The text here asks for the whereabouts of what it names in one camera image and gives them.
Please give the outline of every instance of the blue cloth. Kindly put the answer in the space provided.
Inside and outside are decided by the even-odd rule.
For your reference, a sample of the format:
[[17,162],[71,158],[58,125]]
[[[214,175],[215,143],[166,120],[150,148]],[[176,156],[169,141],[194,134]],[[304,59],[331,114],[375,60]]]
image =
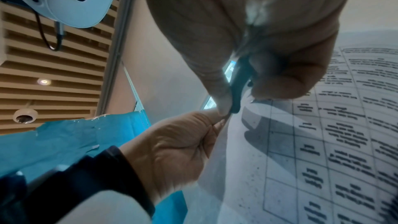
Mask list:
[[[145,111],[140,111],[47,122],[35,131],[0,136],[0,176],[20,170],[32,181],[57,165],[71,165],[86,154],[121,146],[149,126]],[[89,151],[96,145],[100,147]],[[156,206],[153,223],[182,224],[186,214],[184,196],[177,192]]]

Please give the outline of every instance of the hand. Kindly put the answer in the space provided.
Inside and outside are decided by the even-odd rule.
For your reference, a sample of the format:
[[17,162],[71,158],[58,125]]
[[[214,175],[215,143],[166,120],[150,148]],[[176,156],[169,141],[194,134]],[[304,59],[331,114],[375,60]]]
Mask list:
[[165,119],[120,147],[154,204],[199,178],[221,119],[214,109]]
[[[222,68],[231,55],[253,55],[255,98],[296,98],[323,76],[347,0],[147,0],[162,33],[228,114],[231,91]],[[282,72],[269,52],[286,58]]]

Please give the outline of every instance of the dome camera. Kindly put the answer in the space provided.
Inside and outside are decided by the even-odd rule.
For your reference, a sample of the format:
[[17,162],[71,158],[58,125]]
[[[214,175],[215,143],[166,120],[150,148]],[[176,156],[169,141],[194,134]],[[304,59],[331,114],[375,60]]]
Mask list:
[[32,109],[21,109],[17,110],[12,117],[13,120],[20,124],[30,124],[37,119],[38,113]]

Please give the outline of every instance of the recessed light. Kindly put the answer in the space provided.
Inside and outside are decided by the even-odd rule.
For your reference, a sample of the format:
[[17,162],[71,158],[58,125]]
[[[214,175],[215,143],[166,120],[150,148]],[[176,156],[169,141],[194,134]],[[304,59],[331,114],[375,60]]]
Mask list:
[[40,85],[43,85],[43,86],[48,86],[48,85],[51,84],[51,80],[40,78],[40,79],[37,80],[37,83],[40,84]]

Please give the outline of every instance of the black sleeve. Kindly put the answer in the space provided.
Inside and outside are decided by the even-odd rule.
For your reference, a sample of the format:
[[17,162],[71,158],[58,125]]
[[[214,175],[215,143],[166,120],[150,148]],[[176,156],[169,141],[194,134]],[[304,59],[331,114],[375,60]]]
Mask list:
[[113,190],[133,197],[152,217],[155,207],[134,169],[112,146],[57,172],[23,200],[30,223],[55,223],[94,194]]

